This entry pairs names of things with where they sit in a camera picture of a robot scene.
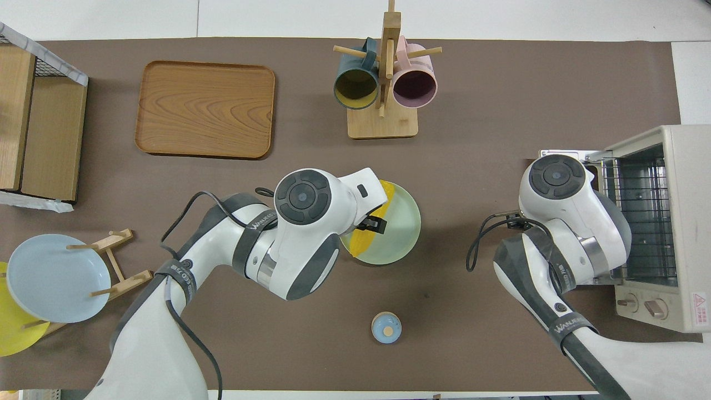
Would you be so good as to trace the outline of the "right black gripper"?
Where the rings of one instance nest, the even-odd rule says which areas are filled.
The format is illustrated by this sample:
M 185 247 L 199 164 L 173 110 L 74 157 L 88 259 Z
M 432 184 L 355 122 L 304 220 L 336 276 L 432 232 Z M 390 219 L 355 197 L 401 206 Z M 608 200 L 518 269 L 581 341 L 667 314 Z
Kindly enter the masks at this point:
M 519 213 L 499 213 L 497 216 L 504 218 L 508 229 L 530 229 L 533 226 Z

